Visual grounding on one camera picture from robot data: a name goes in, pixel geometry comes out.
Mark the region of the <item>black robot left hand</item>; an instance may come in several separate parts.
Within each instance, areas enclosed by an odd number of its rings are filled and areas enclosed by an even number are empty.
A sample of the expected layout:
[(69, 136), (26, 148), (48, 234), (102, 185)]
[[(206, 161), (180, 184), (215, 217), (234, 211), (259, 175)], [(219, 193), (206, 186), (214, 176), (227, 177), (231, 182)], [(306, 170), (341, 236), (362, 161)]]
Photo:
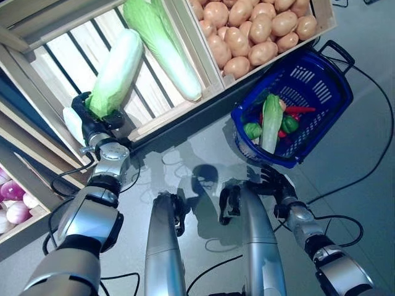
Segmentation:
[(118, 110), (113, 111), (110, 115), (99, 118), (86, 106), (90, 92), (83, 92), (73, 98), (72, 109), (81, 119), (81, 131), (85, 143), (88, 144), (90, 139), (99, 133), (104, 133), (115, 138), (113, 131), (121, 128), (125, 124), (125, 117)]

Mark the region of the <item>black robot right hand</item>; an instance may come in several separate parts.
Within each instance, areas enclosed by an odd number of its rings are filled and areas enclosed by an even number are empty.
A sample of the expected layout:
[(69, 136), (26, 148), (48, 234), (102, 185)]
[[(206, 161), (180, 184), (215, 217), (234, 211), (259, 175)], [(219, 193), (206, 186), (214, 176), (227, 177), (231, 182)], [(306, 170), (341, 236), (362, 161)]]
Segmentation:
[(273, 196), (278, 205), (298, 200), (295, 188), (288, 178), (272, 166), (264, 165), (260, 178), (261, 183), (246, 181), (246, 187), (256, 194)]

